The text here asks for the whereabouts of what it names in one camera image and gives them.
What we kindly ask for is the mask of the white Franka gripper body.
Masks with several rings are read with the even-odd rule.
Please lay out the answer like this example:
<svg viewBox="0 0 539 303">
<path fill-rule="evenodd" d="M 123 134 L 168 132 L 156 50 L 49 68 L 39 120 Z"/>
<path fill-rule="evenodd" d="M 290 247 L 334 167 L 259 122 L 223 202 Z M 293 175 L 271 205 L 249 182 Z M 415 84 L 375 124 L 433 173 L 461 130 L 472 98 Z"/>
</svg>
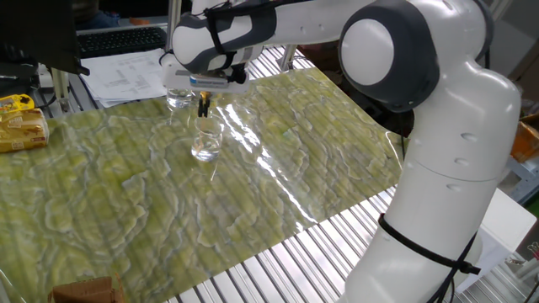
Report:
<svg viewBox="0 0 539 303">
<path fill-rule="evenodd" d="M 228 82 L 226 78 L 191 74 L 176 59 L 175 55 L 168 53 L 161 59 L 163 68 L 163 86 L 167 89 L 190 89 L 210 93 L 245 93 L 250 83 L 239 84 Z"/>
</svg>

